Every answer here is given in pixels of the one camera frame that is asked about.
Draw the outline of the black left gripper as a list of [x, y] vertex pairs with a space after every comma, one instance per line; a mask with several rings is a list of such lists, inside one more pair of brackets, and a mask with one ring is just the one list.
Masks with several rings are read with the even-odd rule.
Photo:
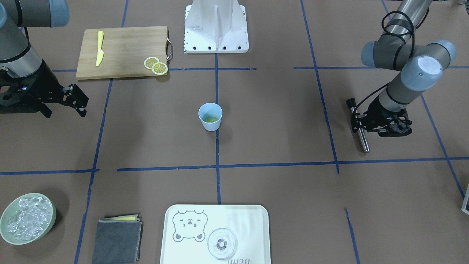
[[378, 98], [372, 101], [363, 115], [352, 110], [353, 133], [362, 128], [367, 132], [377, 132], [380, 137], [402, 137], [412, 133], [411, 124], [406, 109], [389, 111], [381, 105]]

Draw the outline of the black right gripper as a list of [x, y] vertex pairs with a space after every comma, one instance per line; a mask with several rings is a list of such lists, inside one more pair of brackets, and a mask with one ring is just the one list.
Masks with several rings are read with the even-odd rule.
[[1, 92], [2, 114], [41, 112], [49, 118], [52, 111], [47, 103], [73, 107], [82, 118], [87, 114], [89, 97], [76, 84], [68, 87], [60, 85], [45, 61], [26, 77], [10, 77], [9, 71], [1, 69], [1, 87], [8, 87], [7, 91]]

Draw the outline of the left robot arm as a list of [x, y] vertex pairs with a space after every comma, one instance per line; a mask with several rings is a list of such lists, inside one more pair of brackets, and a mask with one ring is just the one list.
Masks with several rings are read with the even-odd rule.
[[456, 47], [448, 40], [436, 40], [427, 45], [408, 44], [427, 17], [430, 0], [404, 0], [396, 11], [381, 22], [383, 33], [377, 41], [362, 49], [364, 65], [377, 69], [395, 70], [397, 76], [375, 90], [377, 97], [363, 114], [357, 112], [352, 100], [351, 127], [353, 132], [365, 130], [380, 137], [400, 137], [412, 133], [412, 121], [406, 111], [424, 91], [433, 87], [456, 58]]

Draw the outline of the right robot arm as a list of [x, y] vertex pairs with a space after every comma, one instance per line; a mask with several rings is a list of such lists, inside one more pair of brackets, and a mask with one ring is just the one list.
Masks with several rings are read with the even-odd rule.
[[2, 114], [40, 112], [49, 118], [49, 103], [87, 114], [87, 95], [76, 84], [62, 86], [33, 48], [28, 27], [64, 27], [69, 23], [65, 0], [2, 0], [0, 2], [0, 66]]

